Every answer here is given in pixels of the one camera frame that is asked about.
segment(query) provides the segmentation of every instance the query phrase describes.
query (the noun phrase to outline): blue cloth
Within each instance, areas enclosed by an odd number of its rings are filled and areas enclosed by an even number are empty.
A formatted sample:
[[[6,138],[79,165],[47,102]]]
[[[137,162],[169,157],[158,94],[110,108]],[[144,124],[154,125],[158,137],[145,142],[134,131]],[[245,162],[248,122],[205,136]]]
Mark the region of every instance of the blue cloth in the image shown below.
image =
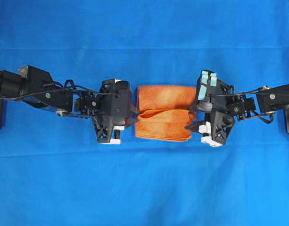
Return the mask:
[[[0,69],[26,64],[94,90],[128,80],[133,102],[139,85],[195,86],[202,69],[236,92],[288,84],[289,3],[0,0]],[[121,138],[99,145],[90,120],[8,102],[0,226],[289,225],[283,112],[236,123],[220,148]]]

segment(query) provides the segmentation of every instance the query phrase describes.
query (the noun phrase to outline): microfiber cloth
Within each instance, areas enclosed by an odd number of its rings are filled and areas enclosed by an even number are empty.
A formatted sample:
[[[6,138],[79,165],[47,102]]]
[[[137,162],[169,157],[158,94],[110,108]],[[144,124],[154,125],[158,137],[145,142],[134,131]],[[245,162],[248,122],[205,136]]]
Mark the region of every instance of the microfiber cloth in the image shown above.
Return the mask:
[[[184,127],[196,119],[187,110],[194,101],[196,89],[185,86],[139,86],[137,107],[139,122],[135,136],[140,138],[183,142],[191,138]]]

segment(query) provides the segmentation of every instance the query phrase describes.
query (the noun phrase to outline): robotic arm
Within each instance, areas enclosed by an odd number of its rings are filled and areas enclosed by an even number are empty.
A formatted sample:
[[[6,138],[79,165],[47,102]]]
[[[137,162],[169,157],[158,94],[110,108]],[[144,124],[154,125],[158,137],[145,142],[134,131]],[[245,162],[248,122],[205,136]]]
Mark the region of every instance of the robotic arm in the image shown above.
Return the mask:
[[[105,80],[96,92],[75,85],[72,80],[63,86],[53,81],[48,72],[29,65],[19,68],[18,74],[0,71],[0,129],[4,101],[23,101],[58,116],[91,118],[99,143],[119,144],[120,131],[136,122],[132,114],[139,114],[131,97],[127,81]]]
[[[249,94],[256,95],[260,114],[256,112],[253,97],[247,98],[246,95]],[[205,119],[185,128],[202,134],[202,143],[218,147],[226,144],[235,119],[244,121],[259,118],[269,124],[273,122],[274,114],[278,110],[285,111],[286,128],[289,133],[289,85],[275,88],[263,86],[236,94],[234,86],[219,80],[216,73],[203,70],[197,82],[196,99],[189,111],[202,111],[205,113]]]

